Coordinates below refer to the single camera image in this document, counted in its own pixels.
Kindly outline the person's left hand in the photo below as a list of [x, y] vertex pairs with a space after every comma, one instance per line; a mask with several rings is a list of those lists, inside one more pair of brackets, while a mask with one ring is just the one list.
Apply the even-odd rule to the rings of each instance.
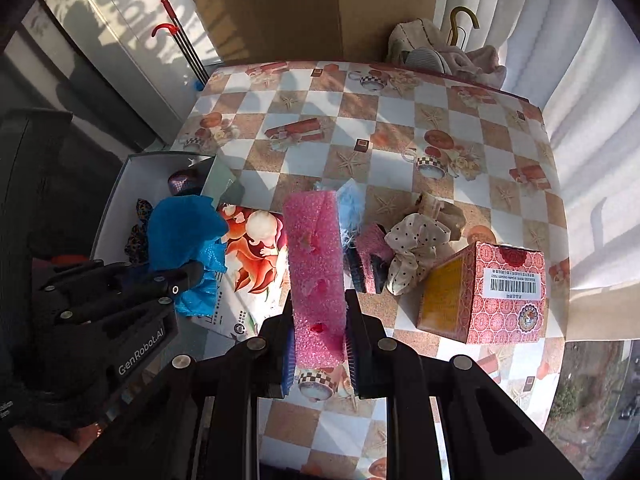
[[39, 428], [15, 426], [10, 435], [30, 466], [46, 471], [66, 470], [93, 444], [102, 430], [97, 424], [79, 428], [71, 439]]

